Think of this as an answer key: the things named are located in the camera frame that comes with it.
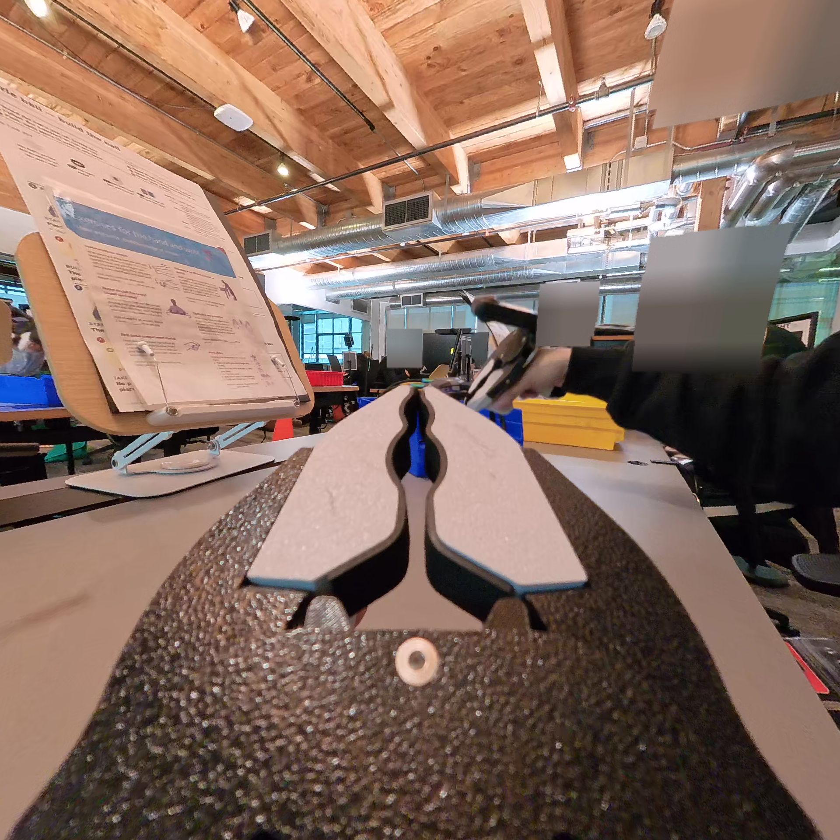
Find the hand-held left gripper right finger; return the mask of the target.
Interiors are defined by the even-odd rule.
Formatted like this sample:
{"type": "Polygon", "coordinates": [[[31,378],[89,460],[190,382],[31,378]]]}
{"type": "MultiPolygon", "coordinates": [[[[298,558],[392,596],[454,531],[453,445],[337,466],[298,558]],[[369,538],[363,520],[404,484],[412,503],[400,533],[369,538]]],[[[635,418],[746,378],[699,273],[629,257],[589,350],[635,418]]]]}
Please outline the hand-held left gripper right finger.
{"type": "Polygon", "coordinates": [[[583,587],[588,575],[524,448],[442,390],[420,392],[426,567],[435,589],[477,618],[506,597],[583,587]]]}

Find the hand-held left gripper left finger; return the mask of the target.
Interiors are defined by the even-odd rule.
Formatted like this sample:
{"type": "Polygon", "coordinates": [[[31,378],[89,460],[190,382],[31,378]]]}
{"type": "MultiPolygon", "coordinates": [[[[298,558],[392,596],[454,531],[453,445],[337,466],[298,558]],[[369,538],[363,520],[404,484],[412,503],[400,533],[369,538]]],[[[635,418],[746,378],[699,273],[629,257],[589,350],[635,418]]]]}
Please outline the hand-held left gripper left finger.
{"type": "Polygon", "coordinates": [[[401,385],[350,416],[310,453],[247,573],[250,582],[334,595],[356,614],[405,577],[402,479],[419,391],[401,385]]]}

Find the person's right hand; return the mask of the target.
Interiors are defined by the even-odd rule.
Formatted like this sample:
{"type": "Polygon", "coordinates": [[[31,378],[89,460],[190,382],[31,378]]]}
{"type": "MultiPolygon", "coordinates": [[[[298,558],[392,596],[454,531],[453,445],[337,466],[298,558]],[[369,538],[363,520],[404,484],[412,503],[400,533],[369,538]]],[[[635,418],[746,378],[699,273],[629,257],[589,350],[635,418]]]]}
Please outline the person's right hand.
{"type": "Polygon", "coordinates": [[[539,348],[518,383],[515,398],[551,398],[556,389],[562,389],[572,353],[572,348],[539,348]]]}

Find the yellow plastic bin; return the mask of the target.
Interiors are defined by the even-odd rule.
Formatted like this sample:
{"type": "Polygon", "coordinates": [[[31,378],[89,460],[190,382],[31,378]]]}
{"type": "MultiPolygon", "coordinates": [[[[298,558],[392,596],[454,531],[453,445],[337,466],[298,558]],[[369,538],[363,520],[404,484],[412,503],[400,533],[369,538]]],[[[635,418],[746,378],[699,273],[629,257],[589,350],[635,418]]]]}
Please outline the yellow plastic bin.
{"type": "Polygon", "coordinates": [[[528,442],[612,450],[625,438],[602,399],[568,393],[562,398],[518,399],[528,442]]]}

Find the person's right forearm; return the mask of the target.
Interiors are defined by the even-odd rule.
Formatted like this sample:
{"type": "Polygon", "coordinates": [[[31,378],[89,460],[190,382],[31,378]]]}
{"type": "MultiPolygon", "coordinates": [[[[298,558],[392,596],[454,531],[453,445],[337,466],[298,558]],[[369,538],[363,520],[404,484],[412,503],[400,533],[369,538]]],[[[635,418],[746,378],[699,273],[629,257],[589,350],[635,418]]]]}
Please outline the person's right forearm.
{"type": "Polygon", "coordinates": [[[734,464],[750,449],[759,404],[783,359],[758,373],[634,372],[634,350],[574,349],[566,391],[604,399],[616,422],[645,432],[699,462],[734,464]]]}

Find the person's black hoodie torso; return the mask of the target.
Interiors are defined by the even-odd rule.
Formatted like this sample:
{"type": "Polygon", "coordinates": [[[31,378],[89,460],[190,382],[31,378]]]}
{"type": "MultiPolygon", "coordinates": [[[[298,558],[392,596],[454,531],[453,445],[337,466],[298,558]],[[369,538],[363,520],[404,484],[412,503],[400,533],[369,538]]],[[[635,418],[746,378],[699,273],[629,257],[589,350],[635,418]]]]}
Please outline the person's black hoodie torso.
{"type": "Polygon", "coordinates": [[[734,492],[816,507],[839,504],[839,335],[721,384],[725,452],[734,492]]]}

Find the small blue plastic bin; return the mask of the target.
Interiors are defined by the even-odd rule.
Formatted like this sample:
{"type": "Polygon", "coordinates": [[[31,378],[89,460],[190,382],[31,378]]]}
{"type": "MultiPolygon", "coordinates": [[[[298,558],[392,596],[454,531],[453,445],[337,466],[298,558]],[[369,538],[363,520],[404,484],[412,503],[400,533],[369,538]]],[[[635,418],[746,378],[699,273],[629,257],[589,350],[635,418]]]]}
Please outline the small blue plastic bin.
{"type": "Polygon", "coordinates": [[[37,407],[63,407],[54,377],[50,374],[39,376],[0,376],[1,403],[37,407]]]}

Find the silver air duct with vents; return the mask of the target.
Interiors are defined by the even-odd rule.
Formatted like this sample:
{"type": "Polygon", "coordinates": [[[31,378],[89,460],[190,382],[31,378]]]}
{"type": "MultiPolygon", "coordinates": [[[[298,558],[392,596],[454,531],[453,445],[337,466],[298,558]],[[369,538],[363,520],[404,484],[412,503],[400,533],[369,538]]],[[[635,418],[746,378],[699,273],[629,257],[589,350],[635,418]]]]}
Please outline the silver air duct with vents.
{"type": "Polygon", "coordinates": [[[287,237],[277,231],[247,236],[245,251],[253,259],[273,255],[295,263],[490,228],[561,221],[653,201],[666,194],[668,188],[668,180],[654,181],[544,203],[503,201],[500,193],[439,198],[425,192],[386,202],[381,215],[348,219],[287,237]]]}

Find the printed paper sheets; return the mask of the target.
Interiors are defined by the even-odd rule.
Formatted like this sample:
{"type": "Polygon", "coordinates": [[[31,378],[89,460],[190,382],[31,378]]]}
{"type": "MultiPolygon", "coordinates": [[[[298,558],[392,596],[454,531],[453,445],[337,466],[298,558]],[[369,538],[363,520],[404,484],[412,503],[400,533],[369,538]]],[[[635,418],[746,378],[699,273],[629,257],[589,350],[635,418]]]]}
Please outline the printed paper sheets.
{"type": "Polygon", "coordinates": [[[2,87],[2,156],[121,412],[310,401],[205,191],[2,87]]]}

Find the black computer monitor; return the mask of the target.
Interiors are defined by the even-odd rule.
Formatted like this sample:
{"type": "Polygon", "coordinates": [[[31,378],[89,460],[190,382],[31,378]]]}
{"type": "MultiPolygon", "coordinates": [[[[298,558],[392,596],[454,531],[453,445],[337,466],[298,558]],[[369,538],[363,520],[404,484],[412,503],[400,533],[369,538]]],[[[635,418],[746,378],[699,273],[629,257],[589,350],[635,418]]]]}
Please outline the black computer monitor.
{"type": "Polygon", "coordinates": [[[427,372],[432,372],[441,364],[450,366],[459,333],[463,333],[471,341],[472,360],[475,367],[479,369],[487,362],[489,332],[478,332],[473,329],[437,330],[434,333],[425,333],[423,336],[423,366],[427,372]]]}

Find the red flat package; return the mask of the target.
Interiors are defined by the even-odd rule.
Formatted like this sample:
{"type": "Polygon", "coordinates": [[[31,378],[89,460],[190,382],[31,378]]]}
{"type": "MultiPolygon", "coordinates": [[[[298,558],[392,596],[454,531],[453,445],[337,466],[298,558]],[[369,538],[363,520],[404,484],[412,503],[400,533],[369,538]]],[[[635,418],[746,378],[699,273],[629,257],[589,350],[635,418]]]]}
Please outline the red flat package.
{"type": "Polygon", "coordinates": [[[815,692],[821,696],[822,698],[828,698],[831,695],[831,689],[828,685],[824,682],[824,680],[817,674],[817,672],[810,666],[804,657],[797,651],[797,649],[793,646],[793,644],[789,640],[785,640],[786,646],[791,651],[792,656],[794,657],[797,665],[802,670],[804,676],[806,677],[809,685],[815,690],[815,692]]]}

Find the black office chair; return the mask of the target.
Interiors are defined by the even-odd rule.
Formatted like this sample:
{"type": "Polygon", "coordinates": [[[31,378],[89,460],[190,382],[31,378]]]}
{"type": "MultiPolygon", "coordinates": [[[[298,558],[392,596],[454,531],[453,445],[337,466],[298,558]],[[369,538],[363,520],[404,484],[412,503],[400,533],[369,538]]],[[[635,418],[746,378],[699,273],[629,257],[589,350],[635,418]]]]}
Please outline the black office chair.
{"type": "Polygon", "coordinates": [[[805,588],[839,597],[839,555],[800,553],[792,557],[794,577],[805,588]]]}

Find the wooden document stand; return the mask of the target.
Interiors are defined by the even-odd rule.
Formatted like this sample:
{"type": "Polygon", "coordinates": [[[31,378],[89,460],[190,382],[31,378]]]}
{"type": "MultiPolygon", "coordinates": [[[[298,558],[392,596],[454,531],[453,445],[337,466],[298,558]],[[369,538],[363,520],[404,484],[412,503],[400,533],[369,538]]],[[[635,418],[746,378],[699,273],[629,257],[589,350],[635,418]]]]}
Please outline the wooden document stand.
{"type": "Polygon", "coordinates": [[[315,406],[313,386],[295,351],[288,324],[275,304],[269,302],[281,340],[289,352],[289,362],[281,363],[281,371],[295,370],[301,381],[300,386],[293,387],[291,395],[235,401],[205,398],[195,404],[175,402],[160,409],[142,407],[119,412],[111,407],[99,368],[42,234],[33,233],[22,240],[17,261],[64,406],[83,424],[108,435],[137,437],[130,446],[115,453],[110,469],[71,477],[67,481],[69,487],[149,499],[270,466],[274,463],[273,456],[250,454],[243,448],[228,445],[268,420],[303,416],[315,406]],[[175,431],[231,425],[234,421],[238,424],[214,437],[207,450],[186,454],[198,458],[197,466],[172,468],[164,465],[163,458],[131,466],[137,456],[169,440],[175,431]]]}

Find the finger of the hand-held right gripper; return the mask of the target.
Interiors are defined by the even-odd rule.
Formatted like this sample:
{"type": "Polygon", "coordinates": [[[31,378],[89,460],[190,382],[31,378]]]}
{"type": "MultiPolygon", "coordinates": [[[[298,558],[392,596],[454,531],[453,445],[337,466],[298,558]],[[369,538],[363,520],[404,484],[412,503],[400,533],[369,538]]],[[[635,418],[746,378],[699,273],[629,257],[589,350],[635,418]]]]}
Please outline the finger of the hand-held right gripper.
{"type": "Polygon", "coordinates": [[[498,382],[491,385],[487,395],[489,400],[487,409],[495,413],[507,414],[512,410],[515,401],[527,391],[528,382],[524,372],[506,373],[499,378],[498,382]]]}
{"type": "Polygon", "coordinates": [[[507,377],[507,364],[501,359],[489,358],[477,373],[467,394],[468,404],[492,404],[496,399],[491,392],[507,377]]]}

